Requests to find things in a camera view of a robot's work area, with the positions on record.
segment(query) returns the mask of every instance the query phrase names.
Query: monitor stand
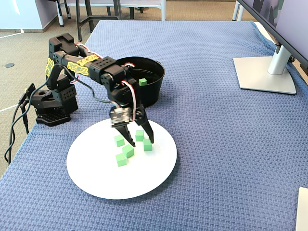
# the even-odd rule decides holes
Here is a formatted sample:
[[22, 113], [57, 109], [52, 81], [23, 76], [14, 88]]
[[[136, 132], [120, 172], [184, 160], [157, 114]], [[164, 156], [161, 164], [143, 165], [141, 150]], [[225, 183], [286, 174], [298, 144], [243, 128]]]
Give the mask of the monitor stand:
[[294, 82], [285, 68], [290, 55], [281, 46], [280, 49], [277, 47], [274, 56], [234, 58], [240, 88], [295, 95]]

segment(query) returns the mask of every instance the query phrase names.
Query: yellow label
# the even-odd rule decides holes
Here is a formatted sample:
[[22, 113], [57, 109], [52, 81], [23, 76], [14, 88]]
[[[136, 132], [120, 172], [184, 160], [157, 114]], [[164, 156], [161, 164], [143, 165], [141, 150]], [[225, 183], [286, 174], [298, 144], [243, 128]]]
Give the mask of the yellow label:
[[70, 69], [71, 71], [74, 71], [75, 73], [80, 73], [84, 76], [88, 76], [88, 68], [85, 66], [79, 66], [78, 64], [75, 64], [73, 62], [68, 62], [67, 63], [67, 68]]
[[92, 62], [93, 60], [99, 59], [99, 57], [96, 54], [90, 55], [85, 57], [84, 59], [80, 59], [77, 61], [77, 63], [80, 66], [84, 66], [85, 64], [87, 64], [88, 62]]
[[49, 77], [50, 74], [51, 74], [51, 71], [53, 69], [53, 66], [54, 66], [54, 61], [51, 59], [51, 58], [48, 58], [48, 61], [47, 61], [47, 65], [46, 65], [46, 68], [45, 68], [45, 73], [46, 75]]

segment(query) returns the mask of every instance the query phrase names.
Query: computer monitor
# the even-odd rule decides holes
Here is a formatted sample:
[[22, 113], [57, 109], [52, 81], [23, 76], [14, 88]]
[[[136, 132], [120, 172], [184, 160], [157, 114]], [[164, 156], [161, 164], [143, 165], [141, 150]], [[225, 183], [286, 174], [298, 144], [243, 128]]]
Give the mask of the computer monitor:
[[292, 54], [308, 69], [308, 0], [238, 0], [281, 44], [274, 56], [234, 58], [242, 89], [295, 94], [286, 64]]

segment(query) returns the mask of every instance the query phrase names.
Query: table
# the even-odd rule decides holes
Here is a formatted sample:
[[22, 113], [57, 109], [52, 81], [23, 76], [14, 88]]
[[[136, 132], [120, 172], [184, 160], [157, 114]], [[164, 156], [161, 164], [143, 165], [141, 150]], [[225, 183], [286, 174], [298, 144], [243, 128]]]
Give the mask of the table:
[[[140, 27], [151, 30], [140, 34]], [[289, 65], [295, 96], [239, 88], [232, 59], [274, 53], [253, 22], [100, 21], [86, 45], [164, 66], [159, 100], [146, 111], [173, 136], [175, 168], [133, 199], [79, 189], [66, 170], [67, 152], [110, 106], [76, 84], [72, 120], [36, 124], [0, 180], [0, 230], [295, 229], [298, 188], [308, 187], [308, 87]], [[81, 79], [106, 99], [102, 86]]]

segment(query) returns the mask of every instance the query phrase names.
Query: silver monitor stand base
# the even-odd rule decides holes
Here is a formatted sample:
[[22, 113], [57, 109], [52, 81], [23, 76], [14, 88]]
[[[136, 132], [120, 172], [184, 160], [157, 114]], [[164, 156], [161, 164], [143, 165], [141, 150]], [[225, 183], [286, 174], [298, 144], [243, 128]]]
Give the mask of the silver monitor stand base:
[[268, 72], [272, 59], [273, 56], [234, 58], [240, 87], [295, 95], [295, 85], [286, 68], [281, 75], [271, 75]]

